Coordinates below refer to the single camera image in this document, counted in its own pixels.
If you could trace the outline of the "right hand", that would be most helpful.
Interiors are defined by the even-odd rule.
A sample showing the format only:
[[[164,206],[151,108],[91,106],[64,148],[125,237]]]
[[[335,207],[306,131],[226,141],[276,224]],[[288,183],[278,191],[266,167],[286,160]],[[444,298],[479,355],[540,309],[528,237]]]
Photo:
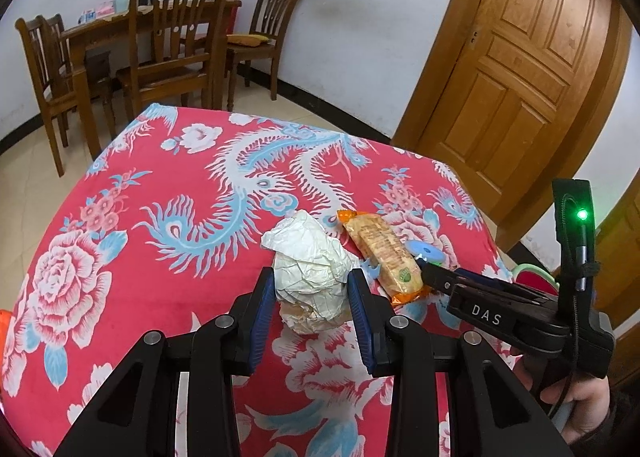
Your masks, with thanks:
[[[524,387],[530,391],[533,388],[533,376],[524,364],[524,357],[515,363],[513,371]],[[540,392],[544,403],[555,405],[565,388],[565,379],[550,385]],[[590,375],[577,375],[568,386],[564,403],[572,403],[573,410],[562,430],[562,437],[567,444],[573,444],[597,430],[605,418],[608,417],[608,407],[611,403],[611,389],[608,377],[596,378]]]

